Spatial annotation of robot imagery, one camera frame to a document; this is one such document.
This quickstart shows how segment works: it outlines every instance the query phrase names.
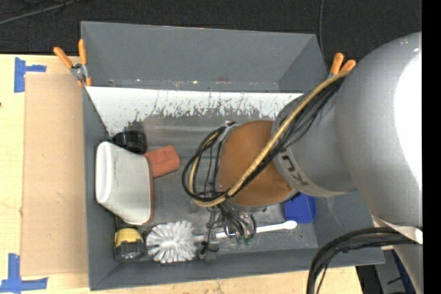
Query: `white plastic container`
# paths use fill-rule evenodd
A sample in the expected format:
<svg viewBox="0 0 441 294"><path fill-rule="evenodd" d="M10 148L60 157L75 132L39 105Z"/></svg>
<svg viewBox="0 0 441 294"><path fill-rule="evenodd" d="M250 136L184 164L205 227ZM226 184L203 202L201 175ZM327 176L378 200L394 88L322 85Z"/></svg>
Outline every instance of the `white plastic container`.
<svg viewBox="0 0 441 294"><path fill-rule="evenodd" d="M96 151L95 196L125 222L140 225L152 217L153 183L147 159L103 142Z"/></svg>

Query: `red eraser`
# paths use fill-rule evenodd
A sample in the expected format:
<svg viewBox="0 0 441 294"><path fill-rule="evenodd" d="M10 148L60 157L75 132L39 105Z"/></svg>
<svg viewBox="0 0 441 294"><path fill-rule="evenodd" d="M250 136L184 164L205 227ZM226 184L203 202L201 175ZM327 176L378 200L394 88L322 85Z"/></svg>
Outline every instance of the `red eraser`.
<svg viewBox="0 0 441 294"><path fill-rule="evenodd" d="M179 169L181 159L176 149L169 145L154 151L144 153L149 163L150 174L152 178L157 178Z"/></svg>

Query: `wooden table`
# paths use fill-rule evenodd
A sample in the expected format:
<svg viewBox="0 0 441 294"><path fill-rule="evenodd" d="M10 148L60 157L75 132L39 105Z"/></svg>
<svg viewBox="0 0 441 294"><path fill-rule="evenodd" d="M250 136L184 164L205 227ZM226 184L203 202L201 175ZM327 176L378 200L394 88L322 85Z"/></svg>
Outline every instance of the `wooden table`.
<svg viewBox="0 0 441 294"><path fill-rule="evenodd" d="M0 54L0 280L8 276L8 254L20 254L21 201L25 92L14 93L14 60L17 55ZM55 56L19 55L27 65L50 65L51 70L66 70ZM115 289L109 293L158 294L241 294L304 293L307 272L291 272L234 279L210 280L144 288ZM87 273L48 273L48 288L35 293L89 293ZM329 269L320 294L361 294L354 267Z"/></svg>

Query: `gray plastic bin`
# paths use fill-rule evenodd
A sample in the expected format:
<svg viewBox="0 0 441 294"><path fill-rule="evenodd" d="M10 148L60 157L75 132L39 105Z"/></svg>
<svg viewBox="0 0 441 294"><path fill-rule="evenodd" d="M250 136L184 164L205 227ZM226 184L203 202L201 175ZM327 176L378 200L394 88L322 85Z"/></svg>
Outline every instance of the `gray plastic bin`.
<svg viewBox="0 0 441 294"><path fill-rule="evenodd" d="M81 24L81 37L85 41L94 86L302 93L327 76L317 40L312 34L86 21ZM194 260L161 265L141 260L120 264L113 254L114 216L98 205L94 197L96 148L110 136L86 91L83 93L83 108L92 290L307 270L318 247L348 231L373 225L369 210L355 192L317 199L318 215L312 224L299 224L296 235L303 234L301 237L289 239L285 236L282 239L277 234L267 234L266 240L260 247L256 246L255 251L219 253L211 262ZM253 118L252 114L238 117L239 122ZM131 127L148 130L151 148L171 142L182 160L180 170L154 181L155 222L185 217L187 209L180 205L187 204L189 198L181 186L182 168L207 131L223 120L224 116L202 120L200 117L172 120L154 117L127 122ZM173 128L172 134L164 134L166 125L168 131ZM189 214L188 217L191 220L194 216ZM266 244L272 244L272 248L265 249ZM363 249L338 255L331 265L383 262L380 249Z"/></svg>

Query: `cardboard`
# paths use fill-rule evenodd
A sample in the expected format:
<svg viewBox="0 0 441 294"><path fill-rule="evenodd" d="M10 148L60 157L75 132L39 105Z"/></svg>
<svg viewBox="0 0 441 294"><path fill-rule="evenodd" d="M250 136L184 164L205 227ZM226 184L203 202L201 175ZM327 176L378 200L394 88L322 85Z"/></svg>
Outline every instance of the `cardboard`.
<svg viewBox="0 0 441 294"><path fill-rule="evenodd" d="M81 88L26 74L21 275L87 272Z"/></svg>

